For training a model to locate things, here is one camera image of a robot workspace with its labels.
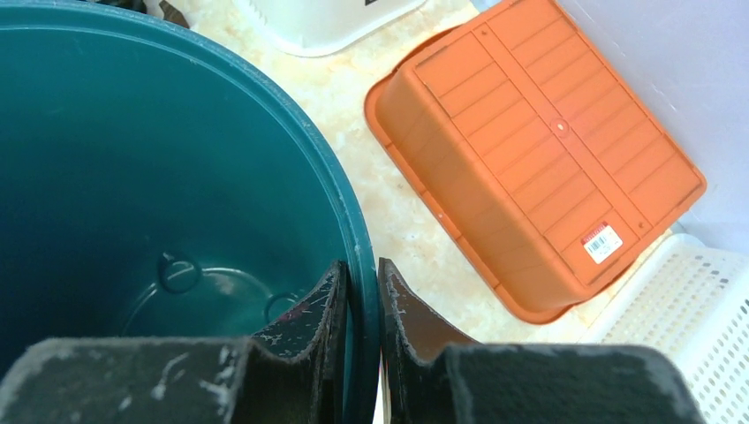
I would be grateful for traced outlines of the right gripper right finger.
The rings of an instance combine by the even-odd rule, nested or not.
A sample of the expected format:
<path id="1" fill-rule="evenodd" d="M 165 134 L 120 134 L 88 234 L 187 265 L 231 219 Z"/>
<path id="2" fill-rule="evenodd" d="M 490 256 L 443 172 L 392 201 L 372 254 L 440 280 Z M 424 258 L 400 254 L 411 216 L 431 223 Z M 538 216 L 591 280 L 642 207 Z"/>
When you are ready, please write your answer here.
<path id="1" fill-rule="evenodd" d="M 631 344 L 483 344 L 380 259 L 388 423 L 701 423 L 680 371 Z"/>

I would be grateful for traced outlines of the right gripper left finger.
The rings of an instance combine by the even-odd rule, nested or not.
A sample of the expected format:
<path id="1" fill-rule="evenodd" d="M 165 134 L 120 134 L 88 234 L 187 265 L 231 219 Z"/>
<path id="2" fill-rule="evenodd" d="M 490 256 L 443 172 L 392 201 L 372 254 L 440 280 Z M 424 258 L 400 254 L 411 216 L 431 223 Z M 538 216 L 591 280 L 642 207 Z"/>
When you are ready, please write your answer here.
<path id="1" fill-rule="evenodd" d="M 245 337 L 49 338 L 1 383 L 4 423 L 339 423 L 349 271 Z"/>

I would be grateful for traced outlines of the teal bucket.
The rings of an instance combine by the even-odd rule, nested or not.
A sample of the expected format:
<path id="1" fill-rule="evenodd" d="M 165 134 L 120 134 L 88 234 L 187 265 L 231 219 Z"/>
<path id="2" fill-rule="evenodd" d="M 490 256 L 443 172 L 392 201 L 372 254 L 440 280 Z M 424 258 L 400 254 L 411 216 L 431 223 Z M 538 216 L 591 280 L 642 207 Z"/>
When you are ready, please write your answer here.
<path id="1" fill-rule="evenodd" d="M 373 419 L 375 258 L 307 113 L 143 13 L 1 4 L 1 369 L 51 337 L 235 337 L 352 278 L 344 421 Z"/>

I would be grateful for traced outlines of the orange plastic tub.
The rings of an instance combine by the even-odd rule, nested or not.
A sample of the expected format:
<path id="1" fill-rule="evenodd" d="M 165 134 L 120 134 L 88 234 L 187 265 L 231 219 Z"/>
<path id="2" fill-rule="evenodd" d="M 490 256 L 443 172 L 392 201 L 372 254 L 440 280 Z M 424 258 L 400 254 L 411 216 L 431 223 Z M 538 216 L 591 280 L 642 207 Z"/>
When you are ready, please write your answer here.
<path id="1" fill-rule="evenodd" d="M 707 190 L 555 1 L 502 1 L 374 84 L 367 124 L 496 296 L 544 324 L 610 286 Z"/>

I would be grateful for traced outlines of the white perforated basket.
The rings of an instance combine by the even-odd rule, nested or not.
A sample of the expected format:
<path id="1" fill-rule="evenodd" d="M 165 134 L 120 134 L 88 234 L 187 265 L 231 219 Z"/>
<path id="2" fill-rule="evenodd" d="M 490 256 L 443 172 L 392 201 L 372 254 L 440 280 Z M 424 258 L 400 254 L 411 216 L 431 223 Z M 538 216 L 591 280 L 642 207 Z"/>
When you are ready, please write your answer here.
<path id="1" fill-rule="evenodd" d="M 645 345 L 682 373 L 707 423 L 748 421 L 748 258 L 667 237 L 580 339 Z"/>

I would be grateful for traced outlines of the translucent white plastic tub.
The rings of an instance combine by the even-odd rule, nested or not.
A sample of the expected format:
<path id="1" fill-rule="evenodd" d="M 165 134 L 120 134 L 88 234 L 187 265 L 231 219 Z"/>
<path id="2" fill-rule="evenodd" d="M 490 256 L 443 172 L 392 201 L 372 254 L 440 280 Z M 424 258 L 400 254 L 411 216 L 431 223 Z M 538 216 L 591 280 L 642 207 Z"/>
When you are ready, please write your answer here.
<path id="1" fill-rule="evenodd" d="M 234 5 L 277 49 L 296 57 L 324 57 L 414 11 L 423 2 L 246 0 Z"/>

